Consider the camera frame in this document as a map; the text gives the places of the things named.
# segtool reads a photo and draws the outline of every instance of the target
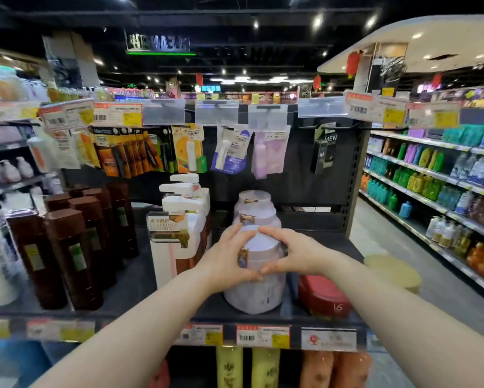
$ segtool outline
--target jar label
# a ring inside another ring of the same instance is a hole
[[[100,237],[98,236],[98,232],[96,231],[96,227],[88,228],[86,230],[87,239],[91,244],[91,250],[93,252],[102,249],[102,245],[100,244]]]
[[[120,208],[117,208],[117,210],[118,210],[118,216],[120,217],[120,225],[122,227],[129,226],[129,222],[127,222],[127,215],[125,215],[125,208],[120,207]]]
[[[33,271],[40,271],[41,269],[45,269],[43,264],[43,260],[41,259],[41,255],[39,254],[39,249],[37,248],[36,244],[29,244],[25,245],[25,253],[28,256],[28,260],[30,260],[30,264],[32,265]]]
[[[84,258],[80,244],[71,245],[68,249],[73,259],[73,264],[75,264],[75,270],[82,271],[86,269],[86,259]]]

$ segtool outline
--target aisle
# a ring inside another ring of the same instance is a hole
[[[421,276],[420,296],[424,300],[484,336],[484,299],[360,196],[350,240],[364,256],[390,254],[412,266]],[[366,388],[413,386],[388,354],[374,354],[374,361]]]

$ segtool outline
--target green light strip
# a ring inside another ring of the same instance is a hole
[[[195,53],[148,53],[145,51],[125,51],[131,56],[195,56]]]

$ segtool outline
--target blue bottle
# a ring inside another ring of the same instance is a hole
[[[420,156],[423,149],[424,148],[421,145],[418,146],[418,149],[416,150],[416,154],[414,155],[413,164],[418,164],[418,162],[420,162]]]
[[[400,215],[401,218],[404,218],[404,219],[407,219],[409,217],[409,215],[411,214],[411,203],[410,202],[405,202],[402,204],[402,206],[400,207],[400,213],[398,215]]]

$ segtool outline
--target pink lip balm package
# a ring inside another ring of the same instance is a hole
[[[251,172],[256,179],[284,172],[290,131],[290,125],[286,125],[281,130],[255,132]]]

